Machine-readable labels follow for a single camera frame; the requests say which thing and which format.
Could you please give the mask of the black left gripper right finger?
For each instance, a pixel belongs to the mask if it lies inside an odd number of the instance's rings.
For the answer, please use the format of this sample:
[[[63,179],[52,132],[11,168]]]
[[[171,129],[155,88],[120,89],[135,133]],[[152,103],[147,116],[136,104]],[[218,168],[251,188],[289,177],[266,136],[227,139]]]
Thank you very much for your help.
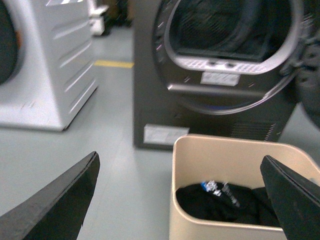
[[[320,186],[266,155],[260,172],[268,198],[288,240],[320,238]]]

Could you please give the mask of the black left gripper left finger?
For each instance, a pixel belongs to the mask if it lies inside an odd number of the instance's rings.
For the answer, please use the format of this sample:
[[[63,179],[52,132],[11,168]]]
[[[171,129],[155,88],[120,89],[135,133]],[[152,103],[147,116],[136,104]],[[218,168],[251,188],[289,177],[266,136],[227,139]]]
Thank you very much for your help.
[[[100,157],[89,153],[0,217],[2,240],[76,240],[95,193]]]

